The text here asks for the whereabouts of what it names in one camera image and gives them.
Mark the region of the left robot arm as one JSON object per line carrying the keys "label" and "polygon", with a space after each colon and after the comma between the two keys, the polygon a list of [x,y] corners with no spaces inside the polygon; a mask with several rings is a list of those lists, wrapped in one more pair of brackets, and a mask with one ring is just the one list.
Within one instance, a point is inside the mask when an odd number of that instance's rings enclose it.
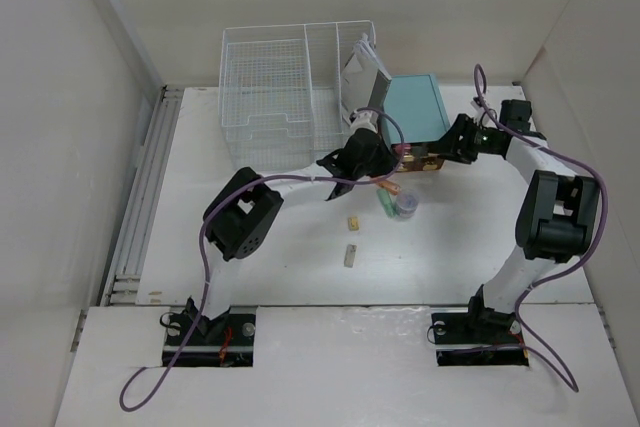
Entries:
{"label": "left robot arm", "polygon": [[189,321],[191,334],[205,344],[221,337],[222,316],[230,310],[237,279],[237,269],[225,264],[255,253],[282,208],[333,201],[357,185],[390,176],[399,163],[379,134],[360,128],[344,147],[302,169],[275,174],[237,170],[203,214],[200,244],[207,292],[203,309]]}

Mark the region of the orange highlighter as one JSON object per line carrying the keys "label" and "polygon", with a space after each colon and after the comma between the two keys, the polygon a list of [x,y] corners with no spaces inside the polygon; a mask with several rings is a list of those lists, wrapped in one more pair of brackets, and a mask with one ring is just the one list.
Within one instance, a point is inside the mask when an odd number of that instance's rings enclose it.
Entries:
{"label": "orange highlighter", "polygon": [[375,180],[375,185],[383,190],[385,190],[386,192],[388,192],[390,195],[392,196],[397,196],[402,188],[395,182],[390,181],[390,180],[380,180],[380,179],[376,179]]}

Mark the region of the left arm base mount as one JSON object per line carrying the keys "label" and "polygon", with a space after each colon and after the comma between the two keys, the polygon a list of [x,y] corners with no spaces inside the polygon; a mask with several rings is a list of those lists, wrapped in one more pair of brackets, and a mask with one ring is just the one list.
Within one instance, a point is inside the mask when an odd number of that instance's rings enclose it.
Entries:
{"label": "left arm base mount", "polygon": [[[181,311],[168,311],[161,315],[159,323],[165,329],[161,356],[164,367],[170,364],[179,350],[197,313],[194,301],[189,298]],[[256,308],[231,307],[214,320],[202,316],[174,366],[252,367],[256,327]]]}

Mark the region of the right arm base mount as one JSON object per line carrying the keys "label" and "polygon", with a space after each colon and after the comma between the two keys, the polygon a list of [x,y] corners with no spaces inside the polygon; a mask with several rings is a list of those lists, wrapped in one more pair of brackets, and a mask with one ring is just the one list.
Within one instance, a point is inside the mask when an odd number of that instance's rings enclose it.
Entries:
{"label": "right arm base mount", "polygon": [[465,311],[433,311],[428,332],[439,367],[529,366],[515,314],[485,307],[480,294]]}

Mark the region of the gray white booklet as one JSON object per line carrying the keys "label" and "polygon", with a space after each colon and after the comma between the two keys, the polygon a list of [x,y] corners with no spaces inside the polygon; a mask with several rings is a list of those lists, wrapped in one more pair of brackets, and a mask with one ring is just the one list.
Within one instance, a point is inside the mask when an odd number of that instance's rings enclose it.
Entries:
{"label": "gray white booklet", "polygon": [[383,110],[391,81],[369,37],[362,34],[340,74],[341,116],[348,126],[349,115],[357,109]]}

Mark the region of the teal drawer box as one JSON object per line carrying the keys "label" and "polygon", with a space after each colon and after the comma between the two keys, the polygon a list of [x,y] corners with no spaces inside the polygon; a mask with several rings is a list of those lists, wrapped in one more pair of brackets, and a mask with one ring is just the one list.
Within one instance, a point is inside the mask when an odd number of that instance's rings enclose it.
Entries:
{"label": "teal drawer box", "polygon": [[[383,110],[400,126],[404,144],[412,146],[412,156],[403,158],[399,171],[440,170],[444,160],[427,153],[427,144],[441,138],[450,128],[436,75],[395,76]],[[393,147],[401,144],[401,138],[386,117],[380,119],[380,131],[389,149],[396,154]]]}

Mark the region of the pink pencil tube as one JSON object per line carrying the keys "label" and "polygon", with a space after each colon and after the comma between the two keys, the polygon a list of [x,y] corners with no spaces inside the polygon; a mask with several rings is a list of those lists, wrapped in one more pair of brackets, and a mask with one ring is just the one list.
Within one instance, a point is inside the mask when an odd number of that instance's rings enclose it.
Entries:
{"label": "pink pencil tube", "polygon": [[412,156],[412,146],[410,144],[396,144],[393,149],[398,157]]}

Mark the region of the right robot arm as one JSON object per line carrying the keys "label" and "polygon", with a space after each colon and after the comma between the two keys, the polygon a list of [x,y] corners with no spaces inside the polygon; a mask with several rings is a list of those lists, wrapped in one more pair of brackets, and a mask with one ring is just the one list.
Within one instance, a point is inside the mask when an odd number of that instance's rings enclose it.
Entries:
{"label": "right robot arm", "polygon": [[487,340],[515,315],[518,298],[558,264],[583,256],[591,246],[600,185],[580,176],[547,152],[546,138],[531,128],[528,101],[504,100],[498,120],[503,130],[484,125],[483,114],[466,114],[427,151],[440,159],[471,164],[480,154],[502,157],[528,188],[515,223],[515,247],[502,268],[483,284],[463,316],[465,333]]}

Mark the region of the clear jar of paper clips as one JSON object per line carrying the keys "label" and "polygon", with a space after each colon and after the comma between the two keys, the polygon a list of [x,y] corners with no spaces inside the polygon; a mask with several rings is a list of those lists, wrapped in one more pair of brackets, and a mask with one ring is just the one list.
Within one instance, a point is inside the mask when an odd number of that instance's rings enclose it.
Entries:
{"label": "clear jar of paper clips", "polygon": [[408,219],[414,216],[419,205],[419,195],[411,190],[401,190],[395,199],[394,210],[398,217]]}

